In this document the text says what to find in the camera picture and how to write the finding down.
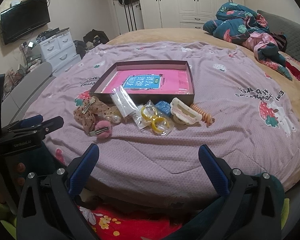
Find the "white built-in wardrobe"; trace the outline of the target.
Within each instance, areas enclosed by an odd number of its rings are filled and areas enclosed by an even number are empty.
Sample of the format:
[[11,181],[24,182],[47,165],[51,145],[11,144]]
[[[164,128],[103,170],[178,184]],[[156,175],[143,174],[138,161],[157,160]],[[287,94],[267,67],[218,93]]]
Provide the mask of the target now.
[[244,4],[244,0],[140,0],[141,9],[125,9],[110,0],[120,34],[157,28],[202,29],[226,2]]

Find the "wall mounted black television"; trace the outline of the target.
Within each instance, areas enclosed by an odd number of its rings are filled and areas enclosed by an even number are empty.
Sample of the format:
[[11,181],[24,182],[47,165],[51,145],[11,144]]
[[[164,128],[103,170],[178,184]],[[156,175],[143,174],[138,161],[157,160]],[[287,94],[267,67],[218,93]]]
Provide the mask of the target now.
[[41,28],[50,22],[47,0],[27,0],[0,13],[4,45]]

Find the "blue plastic small case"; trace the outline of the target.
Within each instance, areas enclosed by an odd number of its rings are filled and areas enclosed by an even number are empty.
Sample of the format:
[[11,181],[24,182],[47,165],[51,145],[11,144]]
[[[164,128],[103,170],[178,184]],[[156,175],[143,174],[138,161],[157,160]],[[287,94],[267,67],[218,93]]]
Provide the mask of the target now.
[[166,101],[159,101],[155,104],[155,107],[161,111],[162,113],[164,113],[166,116],[171,116],[171,106],[170,103],[166,102]]

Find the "red floral fabric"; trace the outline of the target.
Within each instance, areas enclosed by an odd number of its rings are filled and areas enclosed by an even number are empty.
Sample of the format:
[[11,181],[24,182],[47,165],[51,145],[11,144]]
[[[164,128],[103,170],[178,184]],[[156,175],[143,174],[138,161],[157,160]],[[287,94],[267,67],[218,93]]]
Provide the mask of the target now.
[[143,211],[112,209],[107,204],[78,209],[99,239],[163,239],[182,227],[167,216],[151,219]]

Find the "white packet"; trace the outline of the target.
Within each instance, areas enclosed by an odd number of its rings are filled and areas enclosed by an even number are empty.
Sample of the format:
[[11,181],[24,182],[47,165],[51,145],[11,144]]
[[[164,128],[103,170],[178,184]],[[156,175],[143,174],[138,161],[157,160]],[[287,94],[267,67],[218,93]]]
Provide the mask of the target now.
[[125,120],[137,120],[139,109],[122,86],[113,88],[110,97]]

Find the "dark shallow tray box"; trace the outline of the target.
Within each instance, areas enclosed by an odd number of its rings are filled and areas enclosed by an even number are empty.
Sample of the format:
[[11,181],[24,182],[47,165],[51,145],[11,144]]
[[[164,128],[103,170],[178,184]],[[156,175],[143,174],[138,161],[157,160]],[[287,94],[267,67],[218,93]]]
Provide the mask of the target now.
[[113,89],[122,87],[137,104],[151,100],[194,102],[194,84],[186,61],[145,60],[114,63],[93,85],[89,94],[111,103]]

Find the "cream white hair claw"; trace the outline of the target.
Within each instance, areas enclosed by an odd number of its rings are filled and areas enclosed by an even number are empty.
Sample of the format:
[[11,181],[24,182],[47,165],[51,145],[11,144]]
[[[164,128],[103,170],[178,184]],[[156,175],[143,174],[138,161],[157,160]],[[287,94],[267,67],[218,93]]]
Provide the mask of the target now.
[[180,124],[191,126],[202,120],[201,114],[197,113],[178,98],[174,98],[171,101],[170,107],[173,119]]

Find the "teal floral crumpled quilt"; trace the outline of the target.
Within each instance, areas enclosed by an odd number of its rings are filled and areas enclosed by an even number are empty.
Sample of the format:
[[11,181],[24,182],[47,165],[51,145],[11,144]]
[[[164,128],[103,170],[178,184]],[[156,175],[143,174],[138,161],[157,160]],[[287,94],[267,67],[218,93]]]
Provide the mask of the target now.
[[207,21],[203,29],[215,38],[249,49],[258,62],[292,79],[286,59],[279,53],[279,46],[261,14],[227,2],[216,12],[216,19]]

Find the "black bag on floor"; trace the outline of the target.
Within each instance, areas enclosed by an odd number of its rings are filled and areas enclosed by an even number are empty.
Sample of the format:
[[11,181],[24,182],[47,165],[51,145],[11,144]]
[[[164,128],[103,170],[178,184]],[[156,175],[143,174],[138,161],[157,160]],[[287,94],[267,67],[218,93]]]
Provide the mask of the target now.
[[98,46],[100,44],[106,44],[109,42],[109,38],[107,37],[104,31],[99,31],[93,29],[92,31],[88,32],[84,37],[83,41],[85,43],[91,42],[94,46]]

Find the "purple strawberry print blanket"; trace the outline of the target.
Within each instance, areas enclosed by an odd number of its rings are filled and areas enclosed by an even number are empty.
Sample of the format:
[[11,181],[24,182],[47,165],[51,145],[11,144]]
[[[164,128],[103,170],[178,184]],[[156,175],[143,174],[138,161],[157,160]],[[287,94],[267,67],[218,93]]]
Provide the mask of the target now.
[[100,46],[55,78],[26,116],[61,116],[45,139],[68,165],[91,144],[88,186],[114,198],[191,201],[216,192],[198,148],[285,190],[300,180],[300,93],[291,94],[241,50],[202,42]]

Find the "pink pompom hair clip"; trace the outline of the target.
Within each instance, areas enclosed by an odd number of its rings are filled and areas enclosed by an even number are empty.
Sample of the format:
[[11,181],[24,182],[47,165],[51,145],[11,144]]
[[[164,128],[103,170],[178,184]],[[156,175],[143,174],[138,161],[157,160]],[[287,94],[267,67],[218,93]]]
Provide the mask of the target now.
[[99,121],[95,125],[95,129],[89,132],[91,137],[97,137],[100,139],[109,138],[112,135],[112,126],[111,123],[107,120]]

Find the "pink book in tray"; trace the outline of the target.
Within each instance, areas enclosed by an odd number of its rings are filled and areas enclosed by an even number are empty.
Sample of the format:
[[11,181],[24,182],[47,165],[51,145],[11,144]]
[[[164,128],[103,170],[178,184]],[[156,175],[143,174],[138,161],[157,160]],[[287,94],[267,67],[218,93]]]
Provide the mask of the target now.
[[176,69],[118,70],[102,86],[101,93],[111,93],[122,86],[129,94],[191,94],[187,71]]

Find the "white drawer cabinet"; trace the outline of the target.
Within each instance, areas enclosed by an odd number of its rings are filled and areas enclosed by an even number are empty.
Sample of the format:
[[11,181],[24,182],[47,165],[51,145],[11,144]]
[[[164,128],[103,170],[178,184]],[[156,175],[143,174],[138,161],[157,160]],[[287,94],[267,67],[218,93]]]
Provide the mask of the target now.
[[67,72],[81,61],[80,55],[76,52],[69,28],[37,42],[31,52],[33,55],[40,55],[42,62],[51,64],[53,76],[59,76],[63,72]]

